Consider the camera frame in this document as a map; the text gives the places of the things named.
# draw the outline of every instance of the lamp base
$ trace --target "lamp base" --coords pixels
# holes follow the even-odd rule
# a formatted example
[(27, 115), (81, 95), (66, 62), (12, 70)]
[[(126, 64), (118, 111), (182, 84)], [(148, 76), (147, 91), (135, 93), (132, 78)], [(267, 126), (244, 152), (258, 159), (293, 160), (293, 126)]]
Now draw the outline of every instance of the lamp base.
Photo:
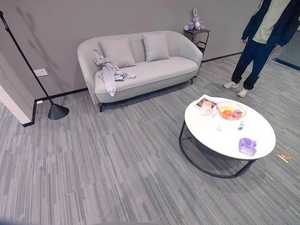
[(48, 118), (51, 120), (59, 120), (68, 115), (68, 113), (68, 108), (61, 105), (52, 104), (48, 113)]

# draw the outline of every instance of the floor lamp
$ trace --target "floor lamp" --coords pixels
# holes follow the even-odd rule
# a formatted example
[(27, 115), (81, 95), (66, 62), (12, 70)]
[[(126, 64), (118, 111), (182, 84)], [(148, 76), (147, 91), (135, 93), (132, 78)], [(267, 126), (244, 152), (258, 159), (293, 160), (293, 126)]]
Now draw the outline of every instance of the floor lamp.
[(45, 90), (45, 88), (43, 87), (42, 83), (39, 81), (37, 75), (34, 73), (31, 65), (29, 64), (28, 60), (26, 59), (24, 53), (22, 52), (20, 46), (18, 45), (14, 35), (12, 34), (8, 24), (6, 23), (4, 17), (3, 17), (3, 12), (0, 11), (0, 18), (2, 20), (2, 22), (4, 23), (4, 26), (5, 26), (5, 30), (10, 34), (10, 37), (12, 38), (15, 46), (17, 47), (17, 49), (19, 50), (20, 54), (22, 55), (23, 59), (25, 60), (27, 66), (29, 67), (30, 71), (32, 72), (33, 76), (35, 77), (35, 79), (37, 80), (38, 84), (40, 85), (41, 89), (44, 91), (44, 93), (46, 94), (47, 96), (47, 99), (50, 101), (51, 103), (51, 107), (50, 107), (50, 110), (49, 110), (49, 113), (48, 113), (48, 118), (51, 119), (51, 120), (58, 120), (58, 119), (61, 119), (63, 117), (65, 117), (66, 115), (68, 115), (69, 113), (69, 109), (66, 108), (66, 107), (63, 107), (61, 105), (58, 105), (58, 104), (54, 104), (54, 102), (51, 100), (51, 98), (49, 97), (47, 91)]

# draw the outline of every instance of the coffee table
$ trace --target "coffee table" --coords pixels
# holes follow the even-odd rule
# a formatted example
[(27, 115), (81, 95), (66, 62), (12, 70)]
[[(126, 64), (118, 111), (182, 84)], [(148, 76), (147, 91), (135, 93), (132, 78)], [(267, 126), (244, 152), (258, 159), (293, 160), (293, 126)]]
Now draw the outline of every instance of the coffee table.
[[(185, 120), (179, 136), (180, 149), (188, 161), (200, 171), (219, 178), (236, 178), (243, 175), (257, 159), (273, 151), (276, 144), (275, 133), (270, 123), (254, 109), (230, 99), (219, 97), (214, 99), (218, 102), (235, 102), (246, 111), (246, 115), (239, 120), (232, 121), (221, 118), (218, 112), (215, 116), (212, 116), (214, 112), (210, 116), (202, 116), (200, 109), (195, 106), (199, 100), (192, 102), (185, 111)], [(241, 121), (244, 121), (245, 126), (242, 130), (238, 130)], [(234, 175), (220, 175), (202, 169), (186, 154), (182, 147), (181, 137), (185, 126), (196, 140), (212, 151), (229, 158), (247, 160), (248, 163)], [(239, 140), (241, 138), (250, 138), (256, 141), (254, 156), (239, 152)]]

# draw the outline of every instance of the white sneaker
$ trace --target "white sneaker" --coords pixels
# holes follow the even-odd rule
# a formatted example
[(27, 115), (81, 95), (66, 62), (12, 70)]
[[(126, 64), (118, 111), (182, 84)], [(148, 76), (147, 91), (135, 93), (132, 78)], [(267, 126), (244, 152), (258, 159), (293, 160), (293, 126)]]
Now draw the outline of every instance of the white sneaker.
[(238, 93), (238, 96), (241, 97), (241, 98), (244, 98), (248, 93), (248, 90), (247, 89), (244, 89), (241, 90), (239, 93)]
[(239, 87), (239, 84), (230, 81), (229, 83), (223, 84), (223, 86), (224, 86), (225, 88), (238, 88), (238, 87)]

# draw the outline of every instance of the fruit bowl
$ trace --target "fruit bowl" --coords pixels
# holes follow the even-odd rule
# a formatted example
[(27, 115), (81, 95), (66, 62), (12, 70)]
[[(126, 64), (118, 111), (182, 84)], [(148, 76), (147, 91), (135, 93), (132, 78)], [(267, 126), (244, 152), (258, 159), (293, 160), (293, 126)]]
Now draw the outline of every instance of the fruit bowl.
[(217, 111), (226, 120), (239, 120), (246, 115), (246, 111), (234, 102), (220, 102)]

